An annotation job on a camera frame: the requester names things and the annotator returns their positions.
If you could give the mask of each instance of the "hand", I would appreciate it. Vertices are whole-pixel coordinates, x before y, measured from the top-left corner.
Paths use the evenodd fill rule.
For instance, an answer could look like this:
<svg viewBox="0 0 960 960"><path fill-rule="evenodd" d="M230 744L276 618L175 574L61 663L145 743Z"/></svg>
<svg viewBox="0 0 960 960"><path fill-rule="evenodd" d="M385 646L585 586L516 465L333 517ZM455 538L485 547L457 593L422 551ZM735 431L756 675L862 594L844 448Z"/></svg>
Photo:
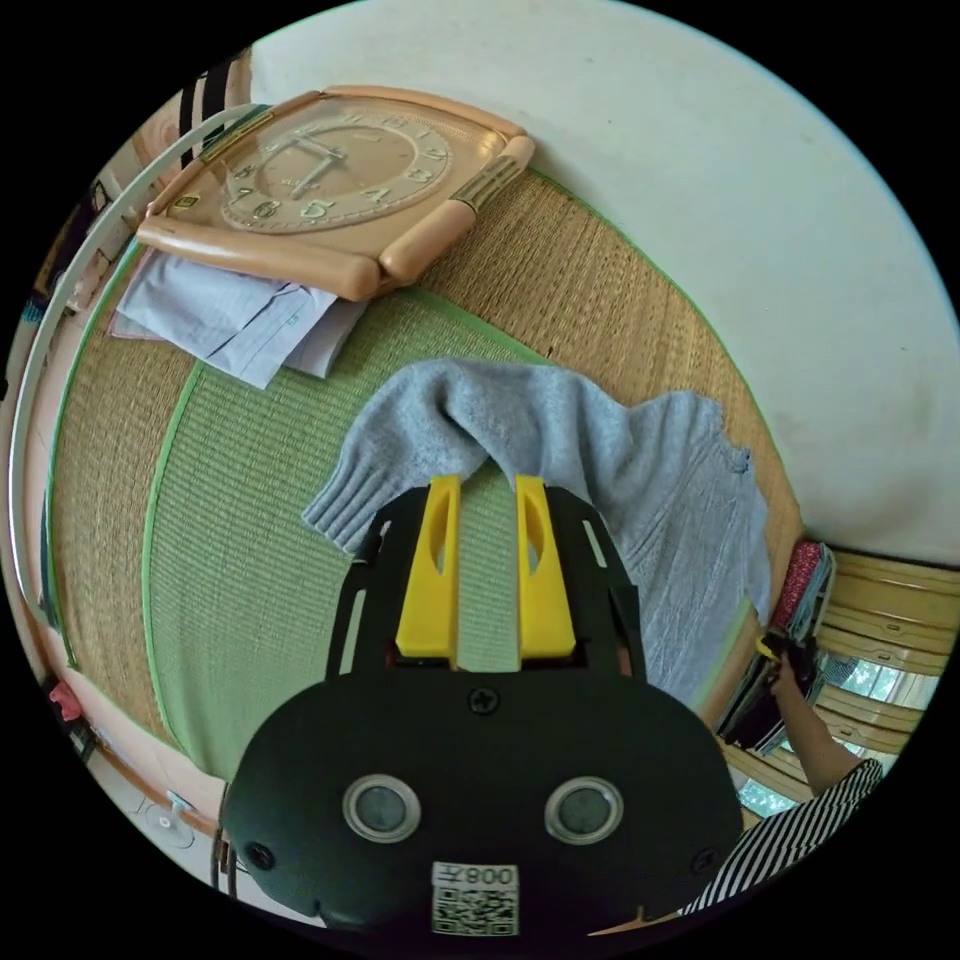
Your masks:
<svg viewBox="0 0 960 960"><path fill-rule="evenodd" d="M793 690L799 692L800 688L797 686L797 678L794 676L793 667L790 666L790 658L783 654L780 657L779 665L774 667L771 674L770 692L775 697L780 697L783 693Z"/></svg>

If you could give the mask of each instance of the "person's arm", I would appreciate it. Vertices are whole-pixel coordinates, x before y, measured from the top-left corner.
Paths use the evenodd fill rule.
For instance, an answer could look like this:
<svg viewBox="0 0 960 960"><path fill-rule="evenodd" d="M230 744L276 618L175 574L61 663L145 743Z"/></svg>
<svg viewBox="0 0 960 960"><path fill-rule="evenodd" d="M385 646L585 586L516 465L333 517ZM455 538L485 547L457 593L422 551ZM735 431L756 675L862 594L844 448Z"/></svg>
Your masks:
<svg viewBox="0 0 960 960"><path fill-rule="evenodd" d="M803 767L813 795L819 797L853 771L860 758L833 739L827 725L803 699L785 656L781 658L779 673L770 690L780 708L790 746Z"/></svg>

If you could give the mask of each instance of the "clock hand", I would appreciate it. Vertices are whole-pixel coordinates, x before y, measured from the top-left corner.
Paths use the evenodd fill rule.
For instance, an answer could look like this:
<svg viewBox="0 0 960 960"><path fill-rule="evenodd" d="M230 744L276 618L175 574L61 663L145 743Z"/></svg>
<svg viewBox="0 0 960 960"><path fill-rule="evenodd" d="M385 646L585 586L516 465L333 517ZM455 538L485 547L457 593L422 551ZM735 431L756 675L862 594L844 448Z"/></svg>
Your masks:
<svg viewBox="0 0 960 960"><path fill-rule="evenodd" d="M322 176L338 160L343 160L345 154L334 153L332 150L317 164L294 188L290 191L291 200L299 200L303 194L313 186L320 176Z"/></svg>

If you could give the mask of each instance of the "striped shirt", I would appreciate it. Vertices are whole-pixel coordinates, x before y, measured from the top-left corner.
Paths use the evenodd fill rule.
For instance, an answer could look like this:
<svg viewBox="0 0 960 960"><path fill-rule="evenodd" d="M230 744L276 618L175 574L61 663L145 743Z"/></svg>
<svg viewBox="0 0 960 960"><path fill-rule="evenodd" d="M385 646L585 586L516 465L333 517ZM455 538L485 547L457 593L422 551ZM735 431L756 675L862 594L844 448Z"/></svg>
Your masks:
<svg viewBox="0 0 960 960"><path fill-rule="evenodd" d="M711 884L680 914L742 893L802 860L850 819L882 779L880 763L864 760L819 797L745 830Z"/></svg>

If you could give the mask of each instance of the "white railing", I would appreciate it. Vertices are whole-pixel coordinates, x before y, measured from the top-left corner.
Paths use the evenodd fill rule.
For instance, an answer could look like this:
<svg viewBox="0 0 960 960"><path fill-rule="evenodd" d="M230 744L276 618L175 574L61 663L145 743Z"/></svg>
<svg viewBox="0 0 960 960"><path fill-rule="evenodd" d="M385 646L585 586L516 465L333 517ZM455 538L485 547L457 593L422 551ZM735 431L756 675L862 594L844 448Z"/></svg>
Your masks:
<svg viewBox="0 0 960 960"><path fill-rule="evenodd" d="M57 288L50 299L43 319L37 328L27 365L20 381L17 393L17 406L13 417L13 435L10 441L9 461L9 522L10 542L13 548L13 562L17 574L17 585L31 614L41 623L46 622L39 603L39 590L30 582L30 569L27 559L27 529L24 516L24 486L26 468L26 449L30 430L30 417L36 400L37 386L43 372L44 360L50 349L50 342L56 332L57 324L67 306L67 300L83 275L87 264L93 259L100 244L116 229L123 214L134 208L139 210L150 195L150 186L160 174L177 161L181 154L200 143L217 127L235 123L253 109L253 104L243 104L239 107L230 107L204 120L198 127L194 127L184 134L176 143L167 147L163 153L146 166L133 179L130 185L120 194L96 222L86 239L83 241L76 256L70 261Z"/></svg>

